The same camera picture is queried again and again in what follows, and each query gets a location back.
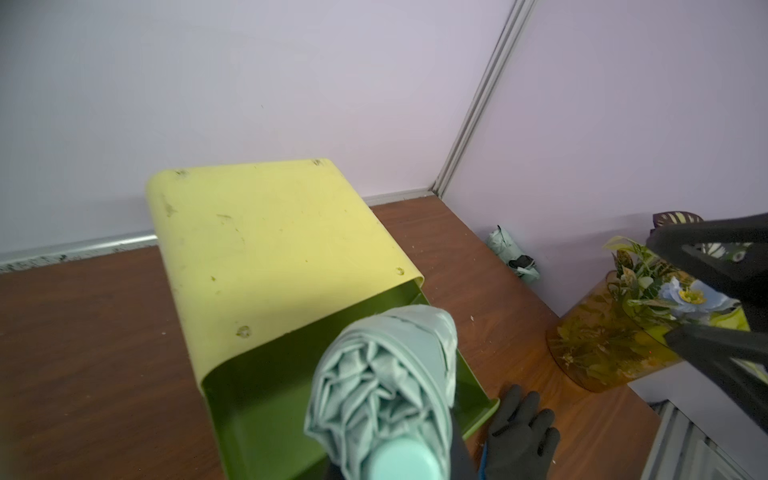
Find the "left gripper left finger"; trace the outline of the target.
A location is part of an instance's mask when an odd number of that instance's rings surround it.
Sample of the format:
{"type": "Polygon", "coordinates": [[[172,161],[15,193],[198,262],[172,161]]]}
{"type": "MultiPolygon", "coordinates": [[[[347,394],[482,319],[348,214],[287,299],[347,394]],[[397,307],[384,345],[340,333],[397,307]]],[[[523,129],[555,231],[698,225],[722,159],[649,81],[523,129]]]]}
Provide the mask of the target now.
{"type": "Polygon", "coordinates": [[[767,335],[683,325],[664,335],[667,346],[715,383],[762,431],[767,430],[767,382],[744,367],[767,363],[767,335]]]}

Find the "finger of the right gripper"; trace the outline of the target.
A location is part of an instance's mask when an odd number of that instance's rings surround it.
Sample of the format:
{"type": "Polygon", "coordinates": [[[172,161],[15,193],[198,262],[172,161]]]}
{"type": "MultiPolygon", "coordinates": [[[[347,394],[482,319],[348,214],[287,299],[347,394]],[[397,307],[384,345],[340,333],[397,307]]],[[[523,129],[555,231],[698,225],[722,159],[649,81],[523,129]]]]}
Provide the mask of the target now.
{"type": "Polygon", "coordinates": [[[469,450],[462,438],[456,419],[452,419],[452,441],[450,447],[450,479],[476,480],[477,471],[469,450]]]}

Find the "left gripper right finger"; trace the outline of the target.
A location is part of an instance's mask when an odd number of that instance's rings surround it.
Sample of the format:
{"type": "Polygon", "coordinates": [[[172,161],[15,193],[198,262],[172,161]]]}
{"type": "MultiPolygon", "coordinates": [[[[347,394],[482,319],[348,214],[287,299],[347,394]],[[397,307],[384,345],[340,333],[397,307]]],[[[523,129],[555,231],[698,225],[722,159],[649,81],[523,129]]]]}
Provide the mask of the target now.
{"type": "Polygon", "coordinates": [[[767,304],[767,215],[705,221],[656,213],[647,247],[715,290],[753,306],[767,304]]]}

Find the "mint green umbrella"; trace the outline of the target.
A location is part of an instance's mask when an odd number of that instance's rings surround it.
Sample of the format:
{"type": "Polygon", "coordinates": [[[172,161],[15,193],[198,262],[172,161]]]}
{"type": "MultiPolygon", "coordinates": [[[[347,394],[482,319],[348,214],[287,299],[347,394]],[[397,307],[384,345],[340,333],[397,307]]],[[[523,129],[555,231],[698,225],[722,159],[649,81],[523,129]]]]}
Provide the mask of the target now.
{"type": "Polygon", "coordinates": [[[314,372],[304,432],[345,479],[447,479],[457,330],[428,305],[342,330],[314,372]]]}
{"type": "Polygon", "coordinates": [[[525,254],[500,225],[487,236],[485,244],[524,283],[531,284],[540,279],[535,260],[525,254]]]}

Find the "yellow-green drawer cabinet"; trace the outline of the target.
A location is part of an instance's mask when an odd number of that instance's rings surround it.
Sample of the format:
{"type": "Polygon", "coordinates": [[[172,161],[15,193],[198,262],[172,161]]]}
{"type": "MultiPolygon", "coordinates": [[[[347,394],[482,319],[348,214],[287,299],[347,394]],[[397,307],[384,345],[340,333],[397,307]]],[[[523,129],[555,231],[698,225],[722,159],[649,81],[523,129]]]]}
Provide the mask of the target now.
{"type": "MultiPolygon", "coordinates": [[[[432,306],[423,275],[327,159],[164,170],[146,198],[225,476],[345,479],[304,432],[315,369],[350,324],[432,306]]],[[[465,441],[498,403],[457,354],[465,441]]]]}

